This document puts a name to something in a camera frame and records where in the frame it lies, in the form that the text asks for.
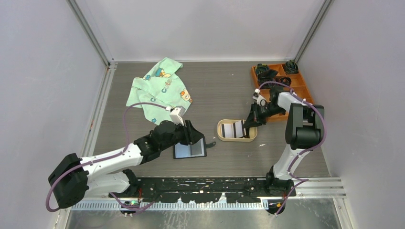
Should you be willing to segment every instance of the cartoon print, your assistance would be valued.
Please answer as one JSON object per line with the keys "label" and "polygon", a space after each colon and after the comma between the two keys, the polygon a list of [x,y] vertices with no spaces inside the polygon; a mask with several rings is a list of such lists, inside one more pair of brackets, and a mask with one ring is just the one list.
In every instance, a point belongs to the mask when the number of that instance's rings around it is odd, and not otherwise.
{"label": "cartoon print", "polygon": [[155,72],[156,77],[163,77],[163,78],[168,78],[171,75],[168,73],[165,73],[163,68],[158,68],[158,70]]}
{"label": "cartoon print", "polygon": [[150,78],[151,78],[150,75],[146,75],[143,77],[144,80],[150,80]]}
{"label": "cartoon print", "polygon": [[190,97],[189,92],[187,91],[187,89],[183,89],[182,92],[180,92],[180,97],[182,99],[184,99],[185,101],[189,101],[190,103],[192,103],[192,99]]}

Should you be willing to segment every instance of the smartphone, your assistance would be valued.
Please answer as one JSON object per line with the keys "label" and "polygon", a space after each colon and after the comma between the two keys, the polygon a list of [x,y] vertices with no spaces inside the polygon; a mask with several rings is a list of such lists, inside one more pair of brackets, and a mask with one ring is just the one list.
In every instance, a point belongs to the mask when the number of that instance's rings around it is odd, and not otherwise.
{"label": "smartphone", "polygon": [[202,157],[207,156],[207,149],[205,147],[205,137],[201,138],[194,145],[182,145],[177,143],[173,147],[173,158],[191,158],[191,157]]}

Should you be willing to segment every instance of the wooden tray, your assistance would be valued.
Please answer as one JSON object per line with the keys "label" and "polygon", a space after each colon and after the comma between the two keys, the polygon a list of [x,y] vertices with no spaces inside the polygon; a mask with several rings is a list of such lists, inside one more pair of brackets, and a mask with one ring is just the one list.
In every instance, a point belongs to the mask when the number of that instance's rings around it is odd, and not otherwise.
{"label": "wooden tray", "polygon": [[[307,84],[305,83],[304,79],[302,78],[301,72],[298,70],[298,74],[291,74],[291,75],[286,75],[283,69],[283,64],[269,64],[268,65],[270,69],[278,71],[278,74],[276,75],[276,79],[281,78],[281,77],[290,77],[291,78],[291,87],[294,88],[295,93],[300,98],[307,99],[307,102],[309,103],[314,103],[314,100],[312,99],[311,93],[308,90]],[[252,75],[253,82],[255,83],[255,87],[259,88],[259,83],[257,81],[257,75],[255,72],[256,66],[253,66],[250,74]],[[270,89],[261,89],[260,94],[266,98],[268,102],[270,102]],[[266,120],[268,122],[276,122],[276,121],[286,121],[288,119],[288,112],[286,114],[278,114],[271,116],[267,118]]]}

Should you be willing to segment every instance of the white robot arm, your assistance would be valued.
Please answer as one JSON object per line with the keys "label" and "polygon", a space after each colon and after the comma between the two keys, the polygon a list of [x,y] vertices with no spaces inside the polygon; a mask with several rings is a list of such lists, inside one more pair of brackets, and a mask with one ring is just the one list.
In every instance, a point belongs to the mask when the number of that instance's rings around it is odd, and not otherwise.
{"label": "white robot arm", "polygon": [[130,169],[110,173],[154,160],[160,156],[161,151],[177,143],[193,145],[204,138],[189,120],[183,121],[181,116],[184,112],[183,107],[175,107],[170,113],[172,122],[161,122],[148,135],[129,144],[125,152],[123,147],[90,157],[78,158],[76,154],[67,155],[49,176],[51,186],[67,170],[83,166],[63,177],[53,189],[59,208],[71,207],[84,197],[100,197],[111,192],[116,193],[118,197],[121,194],[124,196],[136,194],[139,182]]}
{"label": "white robot arm", "polygon": [[[294,158],[304,149],[317,145],[323,138],[323,128],[320,117],[305,103],[296,98],[296,94],[285,92],[283,87],[274,86],[271,89],[270,102],[268,103],[256,89],[253,94],[254,103],[251,106],[245,128],[266,124],[266,118],[279,113],[288,112],[286,127],[287,145],[279,161],[271,168],[273,179],[291,180],[298,164],[309,152],[301,154],[293,163]],[[320,113],[324,114],[323,106],[314,105]]]}

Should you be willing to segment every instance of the purple cable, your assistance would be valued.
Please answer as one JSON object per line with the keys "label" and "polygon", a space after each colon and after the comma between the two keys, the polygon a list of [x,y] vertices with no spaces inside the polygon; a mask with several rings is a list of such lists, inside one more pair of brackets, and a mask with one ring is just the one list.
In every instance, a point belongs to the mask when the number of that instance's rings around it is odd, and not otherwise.
{"label": "purple cable", "polygon": [[321,141],[320,141],[316,146],[313,146],[313,147],[308,148],[308,149],[304,149],[304,150],[302,150],[301,152],[299,152],[298,155],[295,156],[295,158],[292,160],[291,164],[288,166],[287,172],[289,173],[289,175],[290,175],[292,178],[299,180],[300,182],[297,183],[295,186],[293,186],[292,189],[289,191],[289,193],[286,195],[286,197],[284,198],[283,203],[281,204],[281,206],[278,208],[277,212],[275,213],[275,216],[277,216],[277,214],[282,210],[282,208],[283,208],[284,205],[286,204],[286,201],[287,201],[288,197],[289,197],[289,196],[291,195],[291,193],[295,190],[295,188],[296,188],[298,185],[300,185],[300,184],[302,184],[302,183],[308,181],[308,179],[301,179],[301,178],[295,176],[294,174],[292,174],[292,173],[291,173],[291,168],[293,167],[293,165],[295,164],[295,162],[298,160],[299,156],[301,156],[301,155],[303,155],[304,153],[309,152],[309,151],[312,151],[312,150],[318,148],[319,146],[321,146],[321,145],[323,144],[323,142],[325,141],[325,139],[326,139],[326,133],[327,133],[327,132],[326,132],[325,119],[323,118],[323,116],[321,115],[321,113],[320,113],[311,103],[308,103],[307,101],[305,101],[305,100],[299,98],[296,94],[294,94],[294,88],[292,88],[292,87],[290,87],[290,86],[288,86],[288,85],[285,85],[285,84],[283,84],[283,83],[279,83],[279,82],[275,82],[275,81],[267,81],[267,82],[262,83],[262,84],[259,86],[259,89],[260,89],[263,85],[265,85],[265,84],[267,84],[267,83],[278,84],[278,85],[281,85],[281,86],[283,86],[283,87],[289,88],[289,89],[290,89],[290,93],[291,93],[291,95],[292,95],[294,98],[296,98],[298,101],[302,102],[303,104],[309,106],[312,110],[314,110],[314,112],[320,117],[320,121],[322,122],[322,127],[323,127],[323,138],[321,139]]}
{"label": "purple cable", "polygon": [[78,169],[78,168],[82,168],[82,167],[87,166],[87,165],[91,165],[91,164],[94,164],[94,163],[98,163],[98,162],[101,162],[101,161],[109,160],[109,159],[115,158],[115,157],[117,157],[117,156],[120,156],[121,154],[123,154],[123,153],[128,149],[128,146],[129,146],[130,142],[129,142],[129,134],[128,134],[128,129],[127,129],[127,122],[126,122],[126,115],[127,115],[127,112],[128,112],[128,110],[130,110],[130,109],[131,109],[132,107],[134,107],[134,106],[137,106],[137,105],[144,105],[144,104],[145,104],[145,105],[158,106],[158,107],[161,107],[161,108],[163,108],[163,109],[166,109],[165,106],[162,106],[162,105],[159,105],[159,104],[154,104],[154,103],[136,103],[136,104],[132,104],[131,106],[129,106],[129,107],[125,110],[124,115],[123,115],[123,123],[124,123],[125,135],[126,135],[126,140],[127,140],[127,144],[125,145],[124,149],[123,149],[121,152],[117,153],[117,154],[114,154],[114,155],[107,156],[107,157],[104,157],[104,158],[101,158],[101,159],[97,159],[97,160],[94,160],[94,161],[89,161],[89,162],[86,162],[86,163],[77,165],[77,166],[75,166],[75,167],[73,167],[73,168],[67,170],[67,171],[64,172],[60,177],[58,177],[58,178],[56,179],[56,181],[52,184],[51,188],[49,189],[48,195],[46,196],[45,206],[46,206],[46,209],[47,209],[49,212],[56,212],[56,211],[58,211],[58,210],[60,209],[59,207],[57,207],[57,208],[55,208],[55,209],[51,208],[51,206],[49,206],[49,200],[51,199],[51,195],[52,195],[53,190],[55,189],[56,185],[57,185],[65,176],[67,176],[69,173],[75,171],[75,170]]}
{"label": "purple cable", "polygon": [[144,212],[146,209],[148,209],[150,206],[152,206],[153,203],[155,203],[154,201],[152,201],[151,203],[149,203],[146,206],[143,206],[141,208],[140,207],[130,207],[130,206],[126,206],[125,204],[123,204],[114,193],[110,192],[110,195],[118,202],[118,204],[120,204],[121,207],[126,208],[130,211],[139,210],[141,212]]}

